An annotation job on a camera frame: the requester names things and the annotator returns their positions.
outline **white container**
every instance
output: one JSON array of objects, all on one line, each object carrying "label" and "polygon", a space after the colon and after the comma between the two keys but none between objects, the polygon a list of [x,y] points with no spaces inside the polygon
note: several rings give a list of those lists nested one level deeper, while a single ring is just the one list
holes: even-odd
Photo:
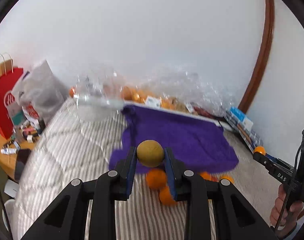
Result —
[{"label": "white container", "polygon": [[[13,209],[14,209],[14,202],[15,202],[15,199],[9,199],[4,203],[5,210],[6,210],[9,221],[11,221],[11,216],[12,216]],[[6,223],[5,214],[4,214],[3,210],[2,210],[2,217],[3,217],[3,223],[4,223],[4,225],[5,225],[5,227],[8,231],[8,226],[7,226],[7,223]]]}]

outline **screw head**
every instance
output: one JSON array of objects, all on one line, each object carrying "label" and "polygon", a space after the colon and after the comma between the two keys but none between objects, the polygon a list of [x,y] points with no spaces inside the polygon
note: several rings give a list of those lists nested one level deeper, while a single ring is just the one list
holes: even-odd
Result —
[{"label": "screw head", "polygon": [[190,171],[190,170],[186,170],[186,171],[184,172],[184,174],[185,174],[185,176],[187,176],[187,177],[192,177],[192,176],[194,175],[193,171]]},{"label": "screw head", "polygon": [[230,185],[230,181],[229,181],[228,179],[222,179],[222,180],[221,180],[221,184],[222,184],[223,186],[229,186],[229,185]]},{"label": "screw head", "polygon": [[109,175],[110,177],[115,177],[115,176],[117,175],[117,171],[109,171],[109,172],[108,172],[108,175]]},{"label": "screw head", "polygon": [[81,183],[81,181],[79,180],[79,179],[73,179],[72,181],[71,181],[71,184],[72,184],[72,186],[77,186],[77,185],[79,185]]}]

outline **paper bag handle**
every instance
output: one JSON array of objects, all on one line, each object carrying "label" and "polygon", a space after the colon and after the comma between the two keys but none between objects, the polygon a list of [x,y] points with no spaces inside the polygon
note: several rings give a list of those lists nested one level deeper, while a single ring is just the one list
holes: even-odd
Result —
[{"label": "paper bag handle", "polygon": [[[13,59],[12,59],[11,55],[10,55],[9,53],[7,53],[7,52],[4,52],[3,54],[9,55],[10,60],[11,60],[12,73],[13,73]],[[5,66],[5,59],[4,59],[3,54],[0,54],[0,57],[3,58],[3,62],[4,62],[4,72],[5,72],[5,75],[7,75],[7,73],[6,73],[6,66]]]}]

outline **bed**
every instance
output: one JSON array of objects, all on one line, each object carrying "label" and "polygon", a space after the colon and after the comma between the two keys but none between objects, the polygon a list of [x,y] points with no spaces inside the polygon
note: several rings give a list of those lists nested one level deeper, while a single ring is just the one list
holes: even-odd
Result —
[{"label": "bed", "polygon": [[[108,171],[111,152],[122,147],[121,135],[126,126],[121,113],[100,122],[86,122],[78,116],[72,99],[63,104],[31,153],[20,179],[11,217],[14,240],[22,238],[72,179],[89,181]],[[233,133],[224,131],[224,136],[239,158],[237,167],[226,174],[234,178],[238,190],[269,224],[279,183],[252,159],[250,151]],[[146,186],[144,174],[135,175],[129,200],[115,205],[118,240],[183,239],[186,204],[161,205],[158,193]],[[90,202],[85,239],[88,239],[91,206]],[[210,208],[212,239],[215,239],[211,211]]]}]

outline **purple cloth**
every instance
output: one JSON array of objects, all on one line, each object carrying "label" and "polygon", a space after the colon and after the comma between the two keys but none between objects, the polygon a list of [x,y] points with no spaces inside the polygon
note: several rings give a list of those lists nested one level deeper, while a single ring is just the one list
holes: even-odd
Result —
[{"label": "purple cloth", "polygon": [[[137,147],[145,140],[155,140],[163,148],[170,147],[176,159],[196,172],[229,171],[239,162],[223,136],[223,128],[212,122],[139,106],[126,106],[123,114],[128,122],[122,135],[123,149],[113,151],[110,170],[119,160],[126,158],[130,146]],[[148,170],[137,162],[136,173]]]}]

